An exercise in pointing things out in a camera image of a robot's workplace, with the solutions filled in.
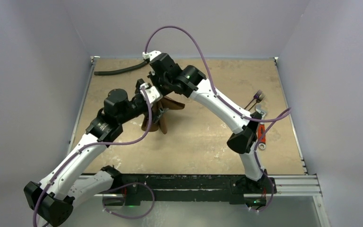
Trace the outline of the brown fabric napkin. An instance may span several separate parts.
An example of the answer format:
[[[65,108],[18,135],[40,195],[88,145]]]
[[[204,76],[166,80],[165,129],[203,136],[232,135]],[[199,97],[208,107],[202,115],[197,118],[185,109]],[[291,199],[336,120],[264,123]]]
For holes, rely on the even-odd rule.
[[[165,113],[168,110],[182,110],[184,108],[184,103],[175,101],[167,96],[161,98],[152,106],[152,122],[149,132],[160,130],[162,134],[166,134],[168,132],[168,127],[166,124]]]

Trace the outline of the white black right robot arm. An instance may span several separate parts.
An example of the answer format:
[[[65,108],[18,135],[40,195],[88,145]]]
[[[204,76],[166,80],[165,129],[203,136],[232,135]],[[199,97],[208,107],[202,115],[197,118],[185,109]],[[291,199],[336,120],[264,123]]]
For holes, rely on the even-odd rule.
[[[161,95],[172,92],[183,95],[206,107],[227,125],[232,131],[227,146],[240,156],[247,188],[251,192],[263,189],[265,170],[255,149],[260,113],[251,113],[225,97],[195,66],[182,69],[167,53],[160,51],[144,52],[142,56],[151,67],[148,78]]]

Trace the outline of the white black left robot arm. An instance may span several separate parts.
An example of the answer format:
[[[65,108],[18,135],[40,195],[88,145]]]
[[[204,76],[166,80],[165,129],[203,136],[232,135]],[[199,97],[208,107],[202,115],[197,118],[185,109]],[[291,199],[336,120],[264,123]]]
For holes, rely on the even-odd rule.
[[[39,182],[30,181],[24,188],[28,205],[33,210],[32,225],[38,226],[45,220],[45,226],[58,227],[71,215],[76,202],[107,190],[117,193],[122,180],[106,171],[99,171],[86,183],[76,181],[89,164],[110,146],[134,145],[142,141],[154,122],[153,106],[163,98],[156,87],[141,85],[132,99],[123,89],[108,93],[104,106],[91,121],[78,144],[62,162]],[[146,114],[148,126],[137,139],[116,142],[123,132],[123,124]]]

